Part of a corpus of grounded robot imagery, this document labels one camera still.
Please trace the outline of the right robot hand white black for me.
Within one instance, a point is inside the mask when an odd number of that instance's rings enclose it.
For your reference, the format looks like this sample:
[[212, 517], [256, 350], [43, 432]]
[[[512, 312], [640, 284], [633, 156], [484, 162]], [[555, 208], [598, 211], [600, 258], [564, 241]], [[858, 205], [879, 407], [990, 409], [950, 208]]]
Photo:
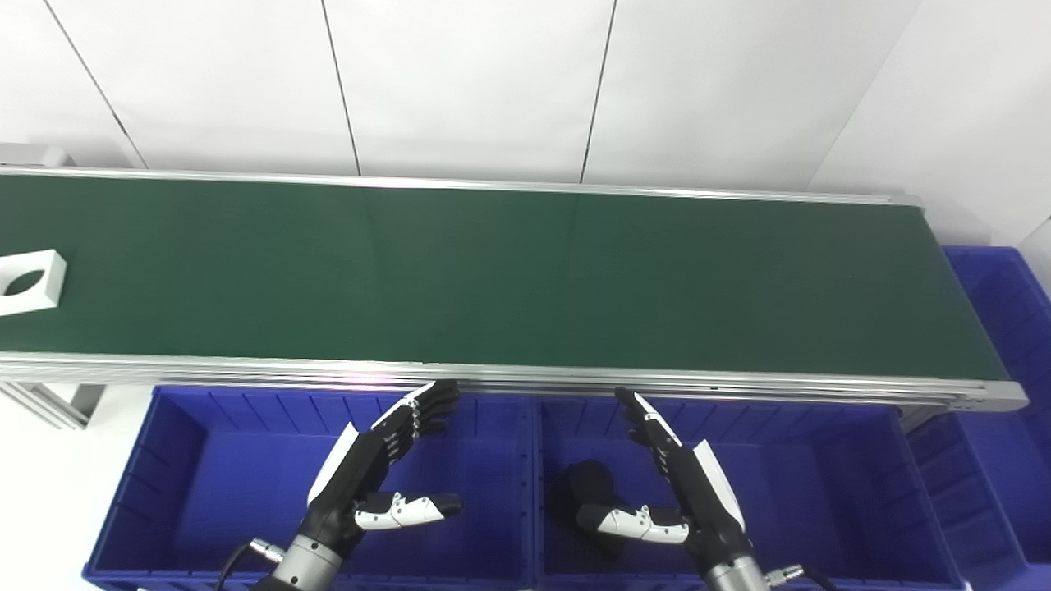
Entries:
[[576, 515], [589, 532], [659, 545], [681, 545], [700, 575], [754, 557], [743, 513], [709, 442], [689, 447], [645, 398], [626, 387], [614, 394], [628, 422], [630, 439], [650, 449], [667, 480], [678, 508], [642, 506], [635, 510], [585, 502]]

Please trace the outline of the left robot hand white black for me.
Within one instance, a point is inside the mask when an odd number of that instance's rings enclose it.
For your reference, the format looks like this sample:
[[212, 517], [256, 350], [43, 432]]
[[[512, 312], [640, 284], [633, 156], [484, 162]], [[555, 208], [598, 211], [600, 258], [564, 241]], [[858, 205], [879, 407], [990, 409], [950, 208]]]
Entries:
[[456, 493], [383, 492], [389, 469], [424, 435], [444, 433], [461, 399], [456, 379], [436, 379], [395, 403], [363, 433], [348, 425], [308, 493], [297, 535], [348, 558], [369, 531], [404, 529], [463, 512]]

